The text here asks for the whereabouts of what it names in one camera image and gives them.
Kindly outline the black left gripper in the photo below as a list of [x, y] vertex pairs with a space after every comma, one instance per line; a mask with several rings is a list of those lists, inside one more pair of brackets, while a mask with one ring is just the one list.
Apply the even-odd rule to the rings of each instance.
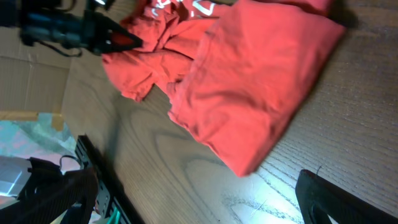
[[142, 47], [143, 40], [112, 19], [92, 10], [82, 17], [50, 9], [21, 9], [19, 37], [24, 45], [46, 46], [67, 56], [64, 49], [86, 49], [95, 55], [123, 52]]

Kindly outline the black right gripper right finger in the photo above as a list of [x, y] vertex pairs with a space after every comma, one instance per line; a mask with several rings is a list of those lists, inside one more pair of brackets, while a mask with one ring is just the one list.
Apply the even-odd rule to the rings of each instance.
[[397, 223], [397, 218], [303, 169], [295, 194], [306, 224]]

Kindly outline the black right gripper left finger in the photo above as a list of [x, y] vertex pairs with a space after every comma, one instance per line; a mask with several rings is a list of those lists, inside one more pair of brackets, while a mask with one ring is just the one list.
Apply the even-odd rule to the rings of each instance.
[[1, 223], [51, 223], [75, 203], [81, 207], [67, 223], [88, 223], [95, 206], [98, 181], [93, 168], [66, 172], [43, 191], [1, 209]]

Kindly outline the orange red t-shirt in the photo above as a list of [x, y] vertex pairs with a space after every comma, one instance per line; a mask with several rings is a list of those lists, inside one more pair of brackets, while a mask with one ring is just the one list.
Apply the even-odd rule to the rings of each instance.
[[146, 1], [121, 21], [143, 45], [104, 54], [103, 67], [134, 101], [159, 87], [170, 119], [244, 177], [281, 138], [343, 36], [331, 5]]

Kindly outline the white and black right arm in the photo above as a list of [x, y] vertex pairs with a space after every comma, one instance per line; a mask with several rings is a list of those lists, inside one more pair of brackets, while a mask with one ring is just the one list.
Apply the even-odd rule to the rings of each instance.
[[[1, 209], [1, 223], [88, 223], [92, 211], [109, 223], [142, 223], [111, 171], [94, 161], [61, 171], [61, 164], [31, 157], [1, 157], [1, 195], [16, 203]], [[305, 223], [397, 223], [397, 218], [309, 170], [301, 170], [295, 194]]]

